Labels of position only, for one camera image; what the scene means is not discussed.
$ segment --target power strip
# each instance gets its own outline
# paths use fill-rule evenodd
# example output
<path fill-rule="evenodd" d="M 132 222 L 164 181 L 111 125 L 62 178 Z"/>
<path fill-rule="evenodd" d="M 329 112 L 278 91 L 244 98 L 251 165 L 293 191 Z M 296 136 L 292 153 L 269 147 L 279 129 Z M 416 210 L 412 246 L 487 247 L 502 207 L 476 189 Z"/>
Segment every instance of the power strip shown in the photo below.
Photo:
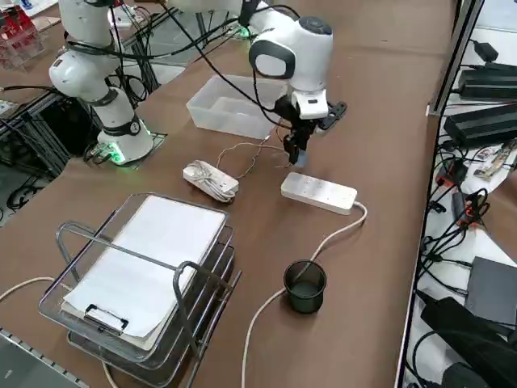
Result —
<path fill-rule="evenodd" d="M 186 166 L 183 178 L 220 202 L 231 202 L 239 190 L 235 178 L 201 160 Z"/>
<path fill-rule="evenodd" d="M 354 206 L 357 190 L 312 176 L 291 172 L 282 183 L 282 195 L 292 200 L 348 215 Z"/>

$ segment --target plastic bin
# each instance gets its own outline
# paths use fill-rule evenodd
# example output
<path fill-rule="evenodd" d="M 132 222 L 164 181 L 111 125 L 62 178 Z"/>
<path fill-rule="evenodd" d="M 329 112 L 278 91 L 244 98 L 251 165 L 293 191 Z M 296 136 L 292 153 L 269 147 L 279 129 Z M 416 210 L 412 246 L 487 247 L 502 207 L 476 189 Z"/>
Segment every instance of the plastic bin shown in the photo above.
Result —
<path fill-rule="evenodd" d="M 225 76 L 255 99 L 253 78 Z M 275 101 L 287 92 L 287 84 L 278 80 L 258 79 L 257 90 L 261 104 L 273 108 Z M 264 139 L 275 127 L 264 117 L 259 106 L 250 102 L 219 76 L 210 78 L 187 103 L 187 108 L 198 128 Z M 272 113 L 268 115 L 273 121 L 280 119 Z"/>

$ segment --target white cable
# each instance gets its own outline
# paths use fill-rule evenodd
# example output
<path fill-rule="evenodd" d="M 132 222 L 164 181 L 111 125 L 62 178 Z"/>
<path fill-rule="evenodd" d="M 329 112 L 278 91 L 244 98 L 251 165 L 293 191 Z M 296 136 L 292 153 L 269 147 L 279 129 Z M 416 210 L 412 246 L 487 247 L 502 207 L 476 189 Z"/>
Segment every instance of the white cable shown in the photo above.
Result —
<path fill-rule="evenodd" d="M 32 283 L 37 283 L 38 281 L 55 281 L 55 279 L 52 277 L 35 277 L 34 279 L 26 280 L 23 283 L 20 283 L 19 285 L 15 285 L 14 287 L 11 287 L 5 293 L 0 295 L 0 303 L 3 302 L 3 300 L 6 299 L 9 295 L 11 295 L 13 292 L 18 291 L 19 289 L 22 289 L 26 285 L 31 285 Z M 64 285 L 61 283 L 61 287 L 67 289 L 68 291 L 72 291 L 72 289 L 68 285 Z M 103 362 L 103 368 L 104 368 L 104 373 L 106 374 L 106 378 L 111 385 L 111 388 L 119 388 L 116 385 L 115 381 L 113 380 L 113 377 L 111 377 L 110 371 L 107 368 L 106 363 L 104 363 L 104 362 Z"/>
<path fill-rule="evenodd" d="M 219 154 L 219 157 L 217 158 L 216 168 L 219 168 L 219 165 L 221 164 L 222 158 L 225 156 L 225 154 L 228 151 L 235 150 L 239 146 L 254 146 L 254 147 L 258 147 L 257 154 L 255 154 L 255 156 L 251 159 L 251 165 L 247 168 L 247 170 L 244 172 L 244 174 L 239 175 L 235 179 L 239 180 L 239 179 L 244 178 L 246 175 L 248 175 L 250 173 L 251 170 L 253 170 L 253 167 L 255 167 L 255 163 L 257 162 L 257 157 L 260 155 L 260 152 L 262 151 L 263 148 L 268 148 L 270 150 L 278 150 L 278 151 L 281 151 L 282 153 L 285 153 L 285 150 L 283 148 L 275 147 L 274 145 L 264 145 L 264 143 L 269 140 L 270 136 L 271 135 L 267 135 L 266 138 L 264 140 L 262 140 L 262 142 L 259 143 L 259 144 L 254 144 L 254 143 L 238 143 L 238 144 L 234 145 L 233 147 L 226 148 L 226 149 L 222 150 L 221 153 Z"/>
<path fill-rule="evenodd" d="M 111 376 L 110 369 L 107 367 L 107 364 L 104 361 L 102 361 L 102 362 L 103 362 L 103 369 L 104 369 L 104 374 L 106 374 L 107 382 L 110 383 L 111 388 L 119 388 L 119 386 L 116 385 L 115 380 L 113 380 L 113 377 Z"/>
<path fill-rule="evenodd" d="M 189 163 L 187 167 L 194 168 L 195 173 L 194 176 L 191 177 L 191 180 L 202 185 L 205 189 L 204 191 L 213 199 L 223 203 L 228 203 L 233 200 L 236 192 L 233 190 L 223 192 L 216 179 L 213 178 L 212 172 L 210 172 L 210 170 L 206 168 L 201 161 L 195 160 L 194 162 Z"/>
<path fill-rule="evenodd" d="M 319 245 L 319 247 L 316 249 L 316 251 L 313 253 L 313 256 L 310 258 L 310 261 L 314 261 L 317 256 L 322 252 L 323 247 L 335 236 L 338 234 L 341 234 L 343 232 L 346 232 L 347 230 L 350 230 L 351 228 L 354 228 L 364 222 L 366 217 L 368 216 L 368 209 L 366 209 L 366 206 L 361 204 L 360 202 L 356 201 L 354 202 L 354 206 L 360 208 L 363 211 L 363 215 L 361 218 L 357 221 L 352 222 L 350 225 L 345 226 L 342 229 L 336 230 L 334 233 L 329 234 L 325 239 L 322 241 L 322 243 Z M 282 288 L 278 290 L 276 293 L 271 295 L 269 299 L 267 299 L 263 305 L 261 305 L 258 310 L 255 312 L 253 318 L 251 319 L 250 325 L 248 326 L 248 332 L 246 333 L 246 342 L 244 343 L 244 353 L 242 354 L 242 367 L 241 367 L 241 388 L 246 388 L 246 359 L 248 358 L 248 347 L 250 346 L 250 338 L 251 338 L 251 332 L 253 331 L 253 326 L 255 325 L 255 321 L 259 317 L 259 315 L 268 307 L 277 297 L 282 295 L 285 292 L 285 288 Z"/>

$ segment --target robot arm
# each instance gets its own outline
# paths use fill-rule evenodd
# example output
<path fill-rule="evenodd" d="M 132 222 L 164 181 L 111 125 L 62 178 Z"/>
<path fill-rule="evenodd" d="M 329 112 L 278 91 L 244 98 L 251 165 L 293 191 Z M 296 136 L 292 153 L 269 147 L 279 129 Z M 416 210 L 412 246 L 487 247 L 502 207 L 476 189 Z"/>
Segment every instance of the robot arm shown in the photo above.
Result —
<path fill-rule="evenodd" d="M 300 119 L 328 115 L 326 76 L 332 54 L 332 29 L 314 17 L 293 20 L 260 0 L 170 0 L 180 10 L 229 11 L 258 31 L 250 64 L 263 77 L 288 80 L 290 100 Z"/>
<path fill-rule="evenodd" d="M 264 77 L 288 80 L 289 95 L 274 112 L 292 124 L 284 148 L 292 164 L 303 165 L 307 142 L 329 114 L 326 75 L 332 53 L 332 29 L 318 18 L 293 20 L 261 0 L 171 0 L 185 11 L 222 10 L 239 15 L 239 22 L 259 31 L 250 47 L 250 64 Z M 59 0 L 61 22 L 77 41 L 111 51 L 122 49 L 111 34 L 106 10 L 115 0 Z M 103 123 L 99 143 L 111 150 L 115 164 L 146 156 L 153 139 L 120 88 L 104 79 L 119 67 L 119 58 L 88 50 L 70 50 L 50 67 L 54 86 L 86 101 Z"/>

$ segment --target pen holder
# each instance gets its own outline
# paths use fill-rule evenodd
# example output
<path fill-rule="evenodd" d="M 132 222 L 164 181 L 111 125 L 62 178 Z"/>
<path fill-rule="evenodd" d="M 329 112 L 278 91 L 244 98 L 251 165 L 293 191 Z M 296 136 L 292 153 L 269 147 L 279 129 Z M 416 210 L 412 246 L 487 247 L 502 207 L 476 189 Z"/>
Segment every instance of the pen holder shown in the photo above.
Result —
<path fill-rule="evenodd" d="M 322 266 L 313 261 L 296 261 L 284 273 L 284 286 L 292 309 L 312 314 L 323 304 L 326 274 Z"/>

